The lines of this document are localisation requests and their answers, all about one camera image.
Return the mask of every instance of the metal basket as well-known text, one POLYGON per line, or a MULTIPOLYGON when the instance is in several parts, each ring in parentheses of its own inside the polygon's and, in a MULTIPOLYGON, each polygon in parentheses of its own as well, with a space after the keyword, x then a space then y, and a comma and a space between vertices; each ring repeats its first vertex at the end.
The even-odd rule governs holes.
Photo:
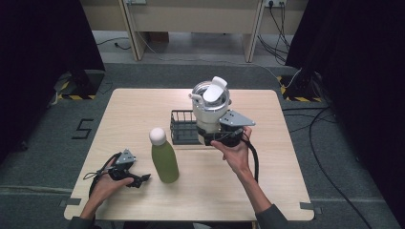
POLYGON ((170 121, 173 145, 199 145, 197 119, 192 110, 173 110, 170 121))

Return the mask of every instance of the gray mount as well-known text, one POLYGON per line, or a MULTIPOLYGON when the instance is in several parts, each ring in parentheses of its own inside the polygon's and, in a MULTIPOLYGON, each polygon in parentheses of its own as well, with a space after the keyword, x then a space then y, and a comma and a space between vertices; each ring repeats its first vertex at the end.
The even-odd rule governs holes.
POLYGON ((116 165, 134 162, 135 157, 131 154, 131 152, 128 149, 125 149, 124 152, 122 152, 121 156, 119 156, 119 158, 117 159, 116 165))
POLYGON ((254 126, 256 123, 233 110, 229 110, 220 118, 220 122, 227 126, 254 126))

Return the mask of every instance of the wooden table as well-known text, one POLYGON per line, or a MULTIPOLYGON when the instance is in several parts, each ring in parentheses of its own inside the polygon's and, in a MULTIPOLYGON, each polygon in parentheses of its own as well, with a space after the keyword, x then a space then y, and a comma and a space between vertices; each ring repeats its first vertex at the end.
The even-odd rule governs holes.
MULTIPOLYGON (((172 110, 191 110, 190 90, 117 89, 102 117, 95 139, 72 192, 81 198, 69 205, 65 218, 79 216, 87 199, 91 179, 117 152, 128 148, 137 162, 130 172, 151 178, 137 188, 124 187, 98 209, 98 219, 110 220, 255 220, 245 190, 222 153, 202 145, 174 145, 180 177, 162 183, 151 158, 149 132, 162 127, 170 139, 172 110)), ((311 220, 313 211, 300 208, 310 202, 294 153, 277 95, 270 90, 230 90, 233 109, 256 121, 251 142, 260 161, 259 184, 269 200, 288 220, 311 220)), ((250 154, 250 166, 254 170, 250 154)))

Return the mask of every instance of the green bottle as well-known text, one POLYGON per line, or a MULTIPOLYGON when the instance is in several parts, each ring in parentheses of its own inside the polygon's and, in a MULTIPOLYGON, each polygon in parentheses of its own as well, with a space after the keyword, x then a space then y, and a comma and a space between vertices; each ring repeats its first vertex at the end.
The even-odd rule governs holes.
POLYGON ((166 140, 166 132, 155 128, 149 133, 152 142, 152 160, 159 178, 164 183, 172 183, 179 178, 179 167, 172 145, 166 140))

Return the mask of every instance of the human hand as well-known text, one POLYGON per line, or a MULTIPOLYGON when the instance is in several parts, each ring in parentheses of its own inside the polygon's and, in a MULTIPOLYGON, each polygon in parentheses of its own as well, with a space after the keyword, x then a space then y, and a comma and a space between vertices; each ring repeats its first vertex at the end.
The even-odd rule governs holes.
MULTIPOLYGON (((114 158, 110 160, 106 168, 110 167, 114 158)), ((80 217, 83 219, 92 219, 96 213, 97 208, 104 202, 105 199, 109 198, 114 192, 119 188, 134 182, 134 179, 127 177, 122 180, 113 180, 106 171, 102 172, 102 175, 98 179, 93 192, 90 194, 89 200, 84 206, 83 212, 80 217)))
MULTIPOLYGON (((252 129, 244 127, 244 132, 243 139, 249 141, 252 129)), ((248 147, 244 142, 241 141, 235 147, 227 147, 222 142, 213 140, 211 145, 223 152, 223 160, 227 161, 238 178, 252 175, 248 163, 248 147)))

